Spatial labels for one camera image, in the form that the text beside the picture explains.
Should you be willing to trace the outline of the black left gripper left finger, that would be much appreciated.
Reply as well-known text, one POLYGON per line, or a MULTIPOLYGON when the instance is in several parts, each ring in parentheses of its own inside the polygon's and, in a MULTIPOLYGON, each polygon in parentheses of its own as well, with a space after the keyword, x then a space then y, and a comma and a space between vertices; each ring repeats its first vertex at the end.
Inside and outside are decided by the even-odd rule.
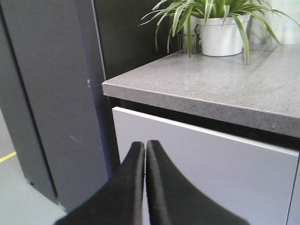
POLYGON ((133 142, 125 159, 103 187, 56 224, 142 224, 144 160, 144 144, 133 142))

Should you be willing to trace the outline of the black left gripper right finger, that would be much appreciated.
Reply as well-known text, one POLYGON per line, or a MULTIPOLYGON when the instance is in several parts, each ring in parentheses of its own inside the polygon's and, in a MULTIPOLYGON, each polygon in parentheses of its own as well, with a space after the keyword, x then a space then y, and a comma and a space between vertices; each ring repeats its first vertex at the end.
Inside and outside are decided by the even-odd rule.
POLYGON ((147 142, 146 192, 152 225, 248 224, 197 189, 157 140, 147 142))

